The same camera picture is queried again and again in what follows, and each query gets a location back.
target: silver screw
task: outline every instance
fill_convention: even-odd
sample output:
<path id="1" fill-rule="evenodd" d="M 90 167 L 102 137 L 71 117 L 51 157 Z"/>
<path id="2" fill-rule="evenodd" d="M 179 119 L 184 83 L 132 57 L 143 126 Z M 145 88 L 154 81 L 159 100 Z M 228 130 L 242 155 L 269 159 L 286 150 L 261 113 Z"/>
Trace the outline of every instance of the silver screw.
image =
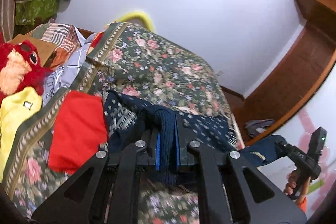
<path id="1" fill-rule="evenodd" d="M 103 151 L 103 150 L 100 150 L 96 153 L 96 157 L 99 158 L 99 159 L 103 159 L 103 158 L 105 158 L 105 156 L 106 156 L 106 152 Z"/>
<path id="2" fill-rule="evenodd" d="M 197 147 L 199 147 L 201 145 L 201 143 L 199 142 L 199 141 L 191 141 L 190 142 L 190 146 L 191 147 L 195 147 L 195 148 L 197 148 Z"/>
<path id="3" fill-rule="evenodd" d="M 144 147 L 146 145 L 146 142 L 143 140 L 136 141 L 135 145 L 137 147 Z"/>
<path id="4" fill-rule="evenodd" d="M 238 151 L 231 151 L 230 152 L 230 157 L 233 159 L 238 159 L 240 157 L 240 154 Z"/>

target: red plush toy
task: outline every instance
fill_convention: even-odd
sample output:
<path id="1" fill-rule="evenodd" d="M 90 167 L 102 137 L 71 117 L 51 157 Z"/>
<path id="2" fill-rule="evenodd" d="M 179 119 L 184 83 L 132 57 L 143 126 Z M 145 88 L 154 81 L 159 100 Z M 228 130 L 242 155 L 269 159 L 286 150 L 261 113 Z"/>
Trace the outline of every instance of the red plush toy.
<path id="1" fill-rule="evenodd" d="M 28 40 L 0 44 L 0 105 L 8 95 L 31 86 L 43 94 L 43 80 L 52 71 L 41 67 L 36 47 Z"/>

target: floral blanket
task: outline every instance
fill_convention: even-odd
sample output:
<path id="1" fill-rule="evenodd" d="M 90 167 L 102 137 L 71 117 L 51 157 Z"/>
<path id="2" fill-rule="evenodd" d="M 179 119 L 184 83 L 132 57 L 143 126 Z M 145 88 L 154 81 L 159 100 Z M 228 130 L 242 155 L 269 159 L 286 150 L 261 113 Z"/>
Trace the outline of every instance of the floral blanket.
<path id="1" fill-rule="evenodd" d="M 70 88 L 60 88 L 17 130 L 2 185 L 22 214 L 30 217 L 69 177 L 48 168 L 54 121 L 67 93 L 102 96 L 110 89 L 184 112 L 225 116 L 227 134 L 237 143 L 229 105 L 202 58 L 139 25 L 112 23 Z M 142 179 L 138 223 L 199 223 L 197 194 L 181 189 Z"/>

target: yellow cloth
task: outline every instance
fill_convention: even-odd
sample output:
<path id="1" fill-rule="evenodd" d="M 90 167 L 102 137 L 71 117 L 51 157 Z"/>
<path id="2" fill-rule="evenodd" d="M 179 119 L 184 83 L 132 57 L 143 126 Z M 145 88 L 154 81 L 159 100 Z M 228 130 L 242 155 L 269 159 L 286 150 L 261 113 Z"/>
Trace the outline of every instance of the yellow cloth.
<path id="1" fill-rule="evenodd" d="M 18 127 L 41 109 L 42 97 L 32 87 L 7 96 L 0 107 L 0 181 L 3 179 L 9 153 Z"/>

